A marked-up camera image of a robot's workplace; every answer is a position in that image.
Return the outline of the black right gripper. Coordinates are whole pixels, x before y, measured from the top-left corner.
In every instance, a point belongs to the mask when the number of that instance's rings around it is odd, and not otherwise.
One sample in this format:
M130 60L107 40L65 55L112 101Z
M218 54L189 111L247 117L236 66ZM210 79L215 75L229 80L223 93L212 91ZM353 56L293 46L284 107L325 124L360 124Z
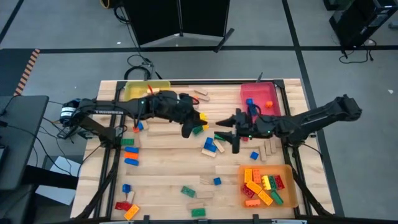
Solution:
M257 117L255 121L246 112L242 112L239 108L236 114L231 117L217 121L218 126L233 127L235 125L236 134L231 131L224 133L223 138L232 145L232 153L238 154L240 149L240 137L269 139L272 137L272 125L270 122Z

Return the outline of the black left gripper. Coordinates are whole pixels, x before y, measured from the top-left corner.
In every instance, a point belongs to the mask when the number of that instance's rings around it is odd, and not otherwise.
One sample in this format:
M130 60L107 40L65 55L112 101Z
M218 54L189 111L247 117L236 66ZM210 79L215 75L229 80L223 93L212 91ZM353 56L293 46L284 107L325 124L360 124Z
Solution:
M154 116L183 124L181 134L189 138L194 125L207 125L207 117L199 113L193 106L199 101L187 93L159 91L154 95Z

